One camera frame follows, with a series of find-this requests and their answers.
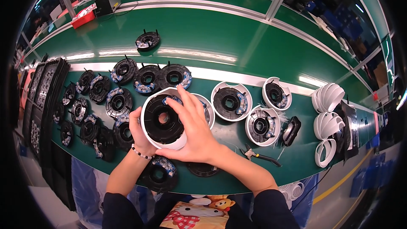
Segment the teddy bear image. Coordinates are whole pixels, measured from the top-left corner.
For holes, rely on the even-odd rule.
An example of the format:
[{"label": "teddy bear image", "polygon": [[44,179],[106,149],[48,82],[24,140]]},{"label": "teddy bear image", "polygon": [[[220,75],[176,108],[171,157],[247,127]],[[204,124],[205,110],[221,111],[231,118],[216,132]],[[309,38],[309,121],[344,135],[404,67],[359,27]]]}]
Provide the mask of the teddy bear image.
[{"label": "teddy bear image", "polygon": [[219,211],[229,211],[230,207],[235,205],[236,202],[227,197],[227,195],[208,196],[208,199],[211,200],[209,207],[215,208]]}]

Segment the dark sleeve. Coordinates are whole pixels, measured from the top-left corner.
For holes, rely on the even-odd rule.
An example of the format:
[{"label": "dark sleeve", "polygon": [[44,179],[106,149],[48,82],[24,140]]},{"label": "dark sleeve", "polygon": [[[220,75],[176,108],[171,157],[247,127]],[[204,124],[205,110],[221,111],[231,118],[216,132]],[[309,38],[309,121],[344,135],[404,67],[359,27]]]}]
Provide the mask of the dark sleeve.
[{"label": "dark sleeve", "polygon": [[255,197],[252,221],[258,228],[300,228],[288,209],[284,196],[274,189],[264,190]]},{"label": "dark sleeve", "polygon": [[142,228],[143,220],[135,206],[120,194],[106,193],[103,199],[102,228]]}]

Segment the yellow floor line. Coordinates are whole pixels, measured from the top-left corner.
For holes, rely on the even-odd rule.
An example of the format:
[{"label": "yellow floor line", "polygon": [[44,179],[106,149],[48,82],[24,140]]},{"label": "yellow floor line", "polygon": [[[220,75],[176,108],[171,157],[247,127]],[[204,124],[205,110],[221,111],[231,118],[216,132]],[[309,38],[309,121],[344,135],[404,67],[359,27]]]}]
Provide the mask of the yellow floor line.
[{"label": "yellow floor line", "polygon": [[348,212],[346,212],[346,214],[343,215],[343,217],[341,218],[341,220],[339,220],[339,222],[336,223],[336,225],[335,225],[332,229],[335,229],[335,228],[342,222],[342,220],[345,219],[345,217],[349,214],[349,212],[353,209],[353,207],[358,203],[359,199],[364,195],[365,192],[366,192],[366,190],[363,190],[363,191],[360,193],[359,197],[356,199],[356,201],[355,201],[355,202],[353,203],[353,205],[350,207],[350,209],[348,210]]},{"label": "yellow floor line", "polygon": [[343,182],[345,182],[350,176],[352,176],[352,174],[362,165],[362,163],[366,160],[366,158],[368,158],[368,156],[370,155],[370,153],[372,152],[373,149],[370,149],[368,151],[368,153],[365,155],[365,157],[359,162],[359,164],[357,164],[355,166],[355,168],[353,168],[345,177],[343,177],[343,179],[341,179],[340,181],[338,181],[338,183],[336,183],[335,185],[333,185],[330,189],[328,189],[327,191],[323,192],[321,195],[317,196],[314,198],[313,201],[313,205],[316,204],[317,202],[321,201],[322,199],[324,199],[326,196],[328,196],[330,193],[332,193],[335,189],[337,189],[340,185],[342,185]]}]

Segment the cardboard box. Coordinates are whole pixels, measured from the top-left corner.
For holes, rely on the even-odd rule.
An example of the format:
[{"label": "cardboard box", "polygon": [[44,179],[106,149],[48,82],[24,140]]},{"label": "cardboard box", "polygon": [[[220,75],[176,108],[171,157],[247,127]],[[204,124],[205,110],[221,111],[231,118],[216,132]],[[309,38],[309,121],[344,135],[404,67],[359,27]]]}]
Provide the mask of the cardboard box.
[{"label": "cardboard box", "polygon": [[377,84],[379,88],[383,87],[388,83],[387,81],[387,70],[386,64],[382,61],[376,69],[373,70],[374,76],[376,77]]}]

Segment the white dome camera housing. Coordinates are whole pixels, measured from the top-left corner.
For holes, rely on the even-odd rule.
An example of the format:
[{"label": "white dome camera housing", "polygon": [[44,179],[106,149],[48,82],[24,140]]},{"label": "white dome camera housing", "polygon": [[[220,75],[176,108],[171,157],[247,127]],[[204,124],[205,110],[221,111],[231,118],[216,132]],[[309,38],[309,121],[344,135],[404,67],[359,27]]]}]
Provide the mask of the white dome camera housing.
[{"label": "white dome camera housing", "polygon": [[191,95],[196,96],[196,98],[199,101],[201,101],[201,103],[204,107],[203,112],[205,113],[206,122],[209,125],[209,129],[212,129],[213,124],[215,124],[215,110],[213,109],[212,104],[209,102],[208,99],[206,99],[206,97],[204,97],[200,94],[191,93]]},{"label": "white dome camera housing", "polygon": [[223,120],[235,122],[247,117],[253,106],[249,90],[242,84],[221,82],[210,95],[215,113]]},{"label": "white dome camera housing", "polygon": [[247,137],[259,146],[269,146],[278,140],[281,124],[273,108],[262,108],[257,105],[246,118]]},{"label": "white dome camera housing", "polygon": [[179,150],[186,144],[186,133],[178,114],[166,104],[168,97],[182,104],[176,88],[161,90],[145,101],[140,124],[147,139],[155,147]]},{"label": "white dome camera housing", "polygon": [[261,93],[267,106],[276,110],[287,110],[293,100],[290,89],[281,86],[277,77],[268,78]]}]

